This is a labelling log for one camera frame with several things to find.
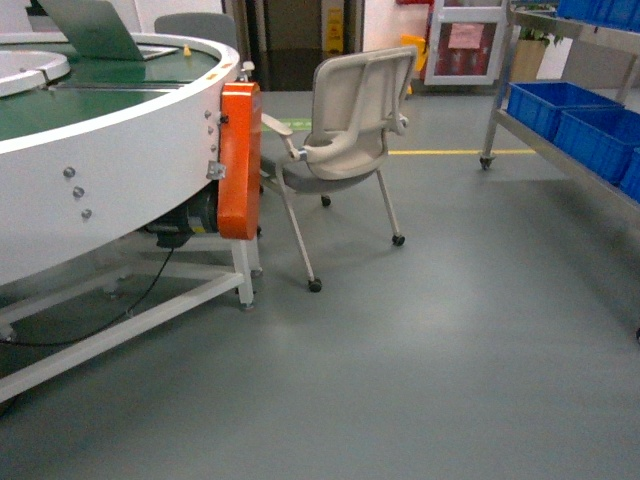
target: chair leg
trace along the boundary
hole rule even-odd
[[[307,255],[307,249],[304,246],[304,242],[302,241],[302,233],[300,233],[300,227],[298,225],[298,221],[296,220],[296,214],[293,211],[293,206],[291,202],[289,202],[289,198],[287,197],[286,192],[281,194],[282,201],[284,202],[284,208],[287,211],[287,216],[289,217],[289,223],[293,228],[293,232],[296,234],[296,241],[298,243],[298,251],[302,256],[302,260],[304,261],[305,268],[307,269],[307,279],[309,290],[312,292],[319,292],[322,290],[322,282],[319,278],[317,278],[313,274],[313,269],[311,268],[311,262],[309,261],[309,256]]]
[[[404,243],[404,236],[400,233],[400,226],[398,225],[398,219],[396,218],[396,212],[393,210],[393,204],[389,198],[389,191],[387,185],[384,182],[384,177],[380,169],[376,170],[378,175],[378,183],[380,184],[380,190],[382,191],[382,197],[384,198],[384,205],[387,207],[387,215],[389,215],[389,221],[391,222],[391,228],[393,230],[392,242],[396,246],[400,246]]]

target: orange motor cover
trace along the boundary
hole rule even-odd
[[[258,230],[262,97],[254,82],[227,83],[222,89],[218,230],[224,238],[251,240]]]

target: blue plastic bin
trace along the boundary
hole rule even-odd
[[[572,20],[586,20],[590,18],[590,7],[597,3],[593,0],[562,0],[558,5],[558,16]]]
[[[553,142],[604,180],[618,185],[634,148],[640,147],[640,115],[623,109],[567,110]]]
[[[596,25],[631,29],[631,21],[638,8],[638,0],[599,0],[587,20]]]
[[[640,149],[638,148],[631,154],[629,167],[620,182],[620,190],[636,202],[640,202]]]
[[[631,20],[629,20],[629,30],[640,32],[640,1],[638,2],[635,12],[633,12],[633,15],[631,16]]]
[[[574,108],[620,108],[622,105],[573,83],[512,83],[507,113],[553,141],[560,113]]]

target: yellow floor line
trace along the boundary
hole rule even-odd
[[[389,155],[480,155],[481,150],[390,150]],[[495,155],[531,155],[536,153],[530,148],[492,150]]]

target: black cable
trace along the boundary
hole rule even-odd
[[[147,290],[140,296],[140,298],[138,298],[135,302],[133,302],[133,304],[129,308],[127,308],[123,313],[121,313],[120,315],[115,317],[113,320],[108,322],[106,325],[103,325],[102,327],[97,328],[97,329],[95,329],[95,330],[93,330],[93,331],[91,331],[89,333],[86,333],[86,334],[82,335],[81,337],[74,338],[72,340],[64,340],[64,341],[61,341],[61,342],[27,343],[27,342],[15,342],[15,341],[12,341],[12,340],[0,339],[0,344],[2,344],[2,345],[10,345],[12,347],[36,347],[36,348],[66,347],[68,345],[73,345],[74,343],[81,342],[82,340],[86,340],[87,338],[92,337],[93,335],[96,335],[97,333],[105,331],[107,328],[111,327],[113,324],[115,324],[116,322],[118,322],[120,319],[122,319],[125,316],[133,316],[133,314],[132,314],[133,310],[140,304],[140,302],[142,302],[145,298],[147,298],[147,295],[149,295],[149,293],[151,293],[151,290],[153,290],[153,287],[155,287],[156,283],[160,279],[160,276],[162,275],[164,267],[167,266],[167,263],[169,262],[169,259],[173,255],[174,250],[175,249],[172,248],[169,251],[169,254],[167,255],[167,258],[165,258],[164,263],[162,264],[162,267],[160,267],[160,270],[156,274],[156,277],[151,282],[151,285],[149,285],[149,288],[147,288]]]

